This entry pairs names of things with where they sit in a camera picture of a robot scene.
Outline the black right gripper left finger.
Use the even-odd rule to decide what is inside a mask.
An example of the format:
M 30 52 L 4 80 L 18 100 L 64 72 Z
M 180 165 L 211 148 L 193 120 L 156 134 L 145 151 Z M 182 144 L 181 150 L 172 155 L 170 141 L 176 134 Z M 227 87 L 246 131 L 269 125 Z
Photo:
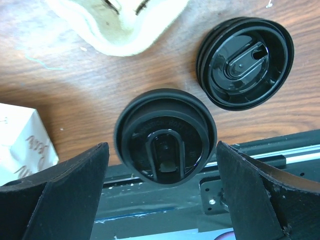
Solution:
M 88 240 L 109 163 L 109 145 L 0 188 L 2 240 Z

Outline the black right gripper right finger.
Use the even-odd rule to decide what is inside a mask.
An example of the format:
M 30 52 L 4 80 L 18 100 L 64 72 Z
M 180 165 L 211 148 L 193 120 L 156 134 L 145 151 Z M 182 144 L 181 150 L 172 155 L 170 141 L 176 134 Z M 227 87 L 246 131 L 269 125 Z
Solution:
M 216 160 L 237 240 L 318 240 L 320 184 L 219 141 Z

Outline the cream paper gift bag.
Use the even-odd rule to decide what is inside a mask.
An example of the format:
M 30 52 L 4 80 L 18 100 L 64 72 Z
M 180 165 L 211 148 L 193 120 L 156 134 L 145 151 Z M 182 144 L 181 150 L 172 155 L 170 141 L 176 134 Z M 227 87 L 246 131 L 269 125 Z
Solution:
M 34 108 L 0 104 L 0 185 L 55 166 L 54 145 Z

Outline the black plastic cup lid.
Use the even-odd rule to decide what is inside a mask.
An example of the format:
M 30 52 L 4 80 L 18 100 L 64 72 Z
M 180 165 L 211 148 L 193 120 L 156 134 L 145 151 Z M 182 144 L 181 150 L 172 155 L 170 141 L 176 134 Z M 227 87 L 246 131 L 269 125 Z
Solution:
M 174 88 L 134 98 L 114 127 L 121 162 L 145 182 L 175 187 L 212 159 L 218 134 L 213 116 L 194 95 Z

